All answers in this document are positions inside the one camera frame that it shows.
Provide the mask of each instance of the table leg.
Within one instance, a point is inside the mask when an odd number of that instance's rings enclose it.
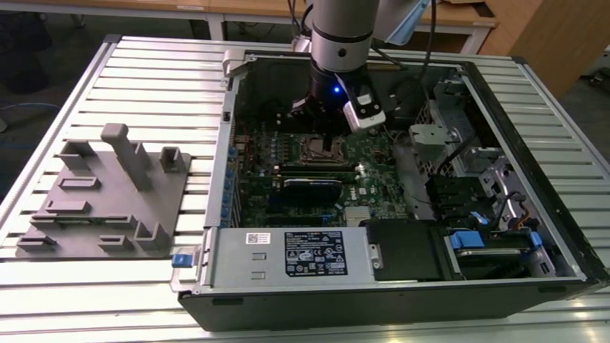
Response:
[[[210,36],[212,41],[224,41],[226,40],[226,19],[223,14],[210,13],[208,17],[208,27],[210,27]]]
[[[462,47],[461,54],[478,54],[478,50],[483,46],[483,42],[487,38],[490,31],[491,29],[489,27],[475,28],[473,34],[469,36],[469,39],[466,40],[465,46]]]
[[[80,29],[86,27],[86,15],[84,14],[71,14],[72,22],[75,26]]]

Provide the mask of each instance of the open computer tower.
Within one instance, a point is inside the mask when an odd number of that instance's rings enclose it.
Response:
[[[227,93],[195,285],[208,331],[506,317],[609,274],[477,66],[382,60],[389,120],[331,149],[290,115],[307,54],[242,51]]]

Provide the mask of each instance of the gray latch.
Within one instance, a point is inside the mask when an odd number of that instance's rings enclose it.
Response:
[[[369,245],[369,256],[371,257],[373,269],[383,269],[382,253],[379,252],[379,245]]]
[[[453,138],[442,126],[417,124],[409,128],[413,146],[422,161],[441,161],[445,158],[445,148]]]

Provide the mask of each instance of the blue cable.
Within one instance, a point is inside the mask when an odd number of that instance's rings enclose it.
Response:
[[[11,104],[8,101],[0,100],[2,103]],[[4,106],[0,108],[0,111],[4,111],[7,109],[12,109],[15,107],[50,107],[56,109],[58,111],[62,110],[62,107],[54,104],[46,104],[42,102],[26,102],[23,104],[11,104],[8,106]],[[11,143],[4,143],[0,141],[0,148],[6,149],[30,149],[30,148],[36,148],[38,144],[32,145],[19,145],[19,144],[11,144]]]
[[[38,145],[18,145],[18,144],[10,144],[10,143],[3,143],[0,142],[0,149],[30,149],[30,148],[36,148]]]
[[[0,111],[12,109],[14,107],[23,107],[23,106],[24,107],[51,107],[51,108],[56,109],[58,111],[62,109],[62,107],[59,107],[58,105],[54,105],[54,104],[46,104],[42,102],[26,102],[23,104],[8,105],[8,106],[0,108]]]

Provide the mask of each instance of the white sticker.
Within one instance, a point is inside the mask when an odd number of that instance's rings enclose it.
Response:
[[[268,232],[262,234],[246,234],[246,244],[271,244],[271,234]]]
[[[192,11],[203,11],[203,6],[176,6],[178,9],[190,9]]]
[[[473,25],[474,25],[474,26],[491,26],[491,27],[494,27],[494,26],[495,26],[495,23],[489,23],[489,22],[486,22],[486,21],[475,21],[475,22],[473,23]]]
[[[370,103],[373,103],[371,96],[369,94],[361,95],[358,97],[358,102],[361,105],[369,105]]]

